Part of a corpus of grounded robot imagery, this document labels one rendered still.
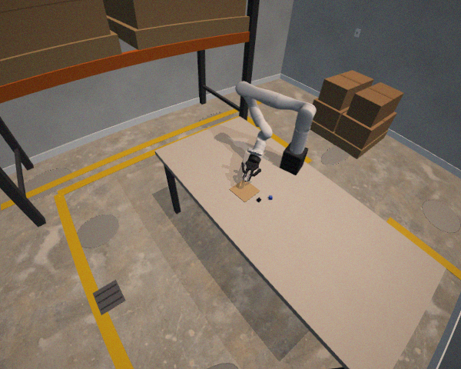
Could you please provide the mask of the tan flat mat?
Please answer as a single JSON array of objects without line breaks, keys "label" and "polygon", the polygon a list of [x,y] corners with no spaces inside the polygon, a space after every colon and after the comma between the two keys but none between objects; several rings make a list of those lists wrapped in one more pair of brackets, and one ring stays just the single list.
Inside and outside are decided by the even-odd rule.
[{"label": "tan flat mat", "polygon": [[229,189],[236,196],[238,196],[243,202],[248,201],[254,195],[256,195],[260,190],[254,187],[250,182],[245,182],[244,180],[233,186]]}]

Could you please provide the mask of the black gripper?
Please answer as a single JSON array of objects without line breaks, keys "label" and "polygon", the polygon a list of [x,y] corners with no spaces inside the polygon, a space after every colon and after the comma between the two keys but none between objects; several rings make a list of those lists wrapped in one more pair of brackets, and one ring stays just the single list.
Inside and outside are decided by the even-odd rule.
[{"label": "black gripper", "polygon": [[[244,173],[243,180],[244,180],[244,178],[246,178],[247,173],[249,172],[249,170],[250,170],[250,175],[249,175],[247,181],[250,181],[252,176],[255,177],[256,174],[259,174],[261,172],[261,169],[259,168],[260,160],[261,160],[260,157],[258,157],[256,155],[250,155],[248,160],[245,163],[243,163],[243,162],[241,163],[242,172]],[[247,166],[246,171],[244,170],[245,165]],[[255,171],[256,169],[257,169],[257,171],[254,173],[253,171]]]}]

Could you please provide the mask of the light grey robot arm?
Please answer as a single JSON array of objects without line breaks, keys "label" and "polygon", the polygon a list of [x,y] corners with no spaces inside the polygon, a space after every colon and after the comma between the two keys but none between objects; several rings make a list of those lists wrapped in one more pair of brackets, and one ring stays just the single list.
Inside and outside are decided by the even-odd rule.
[{"label": "light grey robot arm", "polygon": [[299,101],[287,97],[275,91],[258,88],[245,81],[238,82],[235,89],[240,96],[244,96],[243,98],[249,107],[250,115],[254,121],[254,124],[261,129],[257,135],[254,148],[248,148],[247,152],[249,152],[251,155],[256,155],[262,158],[262,154],[266,148],[266,139],[270,138],[273,134],[271,127],[265,121],[257,104],[257,101],[259,101],[272,108],[287,109],[298,112],[294,135],[290,144],[290,151],[296,155],[303,153],[305,149],[304,146],[306,146],[305,144],[310,132],[310,126],[317,111],[314,105],[305,101]]}]

